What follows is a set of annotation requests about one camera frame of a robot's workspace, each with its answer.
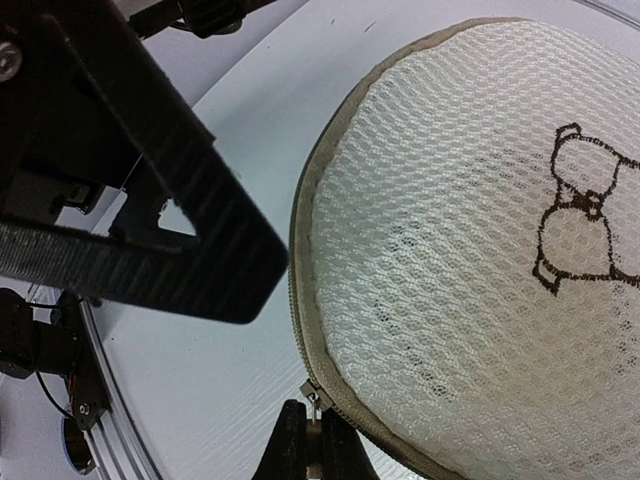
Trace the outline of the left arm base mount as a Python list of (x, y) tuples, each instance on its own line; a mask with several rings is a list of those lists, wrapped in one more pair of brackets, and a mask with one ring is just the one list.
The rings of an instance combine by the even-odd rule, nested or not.
[(22, 380), (34, 373), (65, 380), (71, 416), (83, 431), (109, 409), (82, 300), (70, 292), (53, 305), (36, 305), (11, 289), (1, 290), (1, 372)]

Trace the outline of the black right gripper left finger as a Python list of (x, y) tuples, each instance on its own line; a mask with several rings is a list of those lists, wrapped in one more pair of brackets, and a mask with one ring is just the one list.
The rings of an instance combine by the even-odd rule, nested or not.
[(281, 408), (253, 480), (307, 478), (307, 410), (297, 400)]

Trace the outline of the aluminium table rail frame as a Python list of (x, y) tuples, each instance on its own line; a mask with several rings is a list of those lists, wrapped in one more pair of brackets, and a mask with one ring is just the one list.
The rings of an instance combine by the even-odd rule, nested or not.
[[(146, 48), (214, 134), (277, 232), (349, 90), (393, 51), (476, 17), (525, 17), (639, 54), (635, 1), (279, 1), (227, 37), (166, 31)], [(89, 433), (104, 479), (247, 479), (307, 374), (280, 283), (239, 326), (113, 302), (86, 305), (110, 410)]]

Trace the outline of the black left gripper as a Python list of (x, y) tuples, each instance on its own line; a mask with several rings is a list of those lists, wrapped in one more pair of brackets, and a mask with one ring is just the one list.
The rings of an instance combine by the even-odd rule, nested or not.
[(1, 273), (246, 324), (286, 248), (118, 14), (1, 4)]

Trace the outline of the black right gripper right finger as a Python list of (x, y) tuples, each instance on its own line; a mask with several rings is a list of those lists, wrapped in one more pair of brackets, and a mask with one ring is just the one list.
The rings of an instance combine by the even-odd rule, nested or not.
[(322, 478), (379, 480), (358, 431), (334, 410), (322, 414)]

